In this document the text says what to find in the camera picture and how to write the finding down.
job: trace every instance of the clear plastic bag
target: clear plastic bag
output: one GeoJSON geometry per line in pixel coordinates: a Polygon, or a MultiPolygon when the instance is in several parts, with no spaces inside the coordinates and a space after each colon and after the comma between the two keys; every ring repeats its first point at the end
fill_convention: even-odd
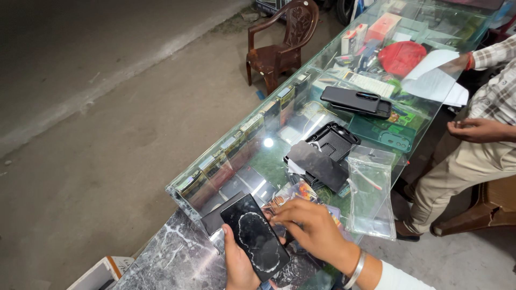
{"type": "Polygon", "coordinates": [[[391,206],[391,171],[396,154],[364,146],[349,153],[351,209],[346,230],[396,240],[391,206]]]}

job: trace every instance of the silver bangle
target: silver bangle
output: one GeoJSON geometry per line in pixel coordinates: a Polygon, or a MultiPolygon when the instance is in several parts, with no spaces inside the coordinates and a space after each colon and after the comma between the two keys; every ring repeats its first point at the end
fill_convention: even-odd
{"type": "Polygon", "coordinates": [[[366,256],[367,256],[367,252],[360,249],[360,258],[358,259],[358,265],[355,269],[355,272],[353,272],[353,275],[351,275],[351,278],[349,278],[346,285],[344,285],[344,290],[350,289],[357,281],[358,276],[360,275],[360,272],[362,272],[362,268],[364,267],[366,256]]]}

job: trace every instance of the bracelet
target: bracelet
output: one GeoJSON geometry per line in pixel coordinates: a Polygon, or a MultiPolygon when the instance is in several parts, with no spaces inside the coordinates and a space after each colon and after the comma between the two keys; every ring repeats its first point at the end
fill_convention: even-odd
{"type": "Polygon", "coordinates": [[[362,268],[364,267],[365,257],[366,256],[367,256],[367,252],[362,250],[362,249],[360,249],[360,258],[358,259],[358,265],[355,268],[355,271],[353,272],[353,275],[351,275],[351,278],[349,278],[349,280],[346,283],[346,285],[344,285],[344,290],[350,289],[355,284],[355,282],[357,281],[358,276],[360,275],[360,272],[362,272],[362,268]]]}
{"type": "Polygon", "coordinates": [[[468,52],[467,53],[467,64],[466,64],[466,68],[464,69],[465,71],[468,71],[471,69],[471,63],[473,62],[473,53],[472,52],[468,52]]]}

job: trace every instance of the brown plastic chair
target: brown plastic chair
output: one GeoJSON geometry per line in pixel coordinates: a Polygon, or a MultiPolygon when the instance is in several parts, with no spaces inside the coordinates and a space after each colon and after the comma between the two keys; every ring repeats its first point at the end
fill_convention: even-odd
{"type": "Polygon", "coordinates": [[[473,197],[476,197],[474,205],[464,213],[434,226],[434,233],[437,236],[446,236],[483,228],[516,225],[515,187],[516,175],[473,187],[473,197]]]}
{"type": "Polygon", "coordinates": [[[301,47],[312,38],[319,21],[319,8],[312,0],[293,0],[269,20],[249,27],[249,53],[246,58],[247,79],[251,86],[251,68],[259,72],[267,84],[269,95],[278,87],[278,75],[290,68],[301,67],[301,47]],[[286,14],[287,30],[281,45],[254,48],[254,34],[286,14]]]}

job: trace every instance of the red bag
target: red bag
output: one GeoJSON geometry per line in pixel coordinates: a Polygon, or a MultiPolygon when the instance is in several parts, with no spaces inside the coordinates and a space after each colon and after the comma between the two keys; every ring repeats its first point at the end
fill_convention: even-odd
{"type": "Polygon", "coordinates": [[[378,54],[378,60],[386,72],[406,77],[426,56],[426,49],[412,41],[400,41],[387,45],[378,54]]]}

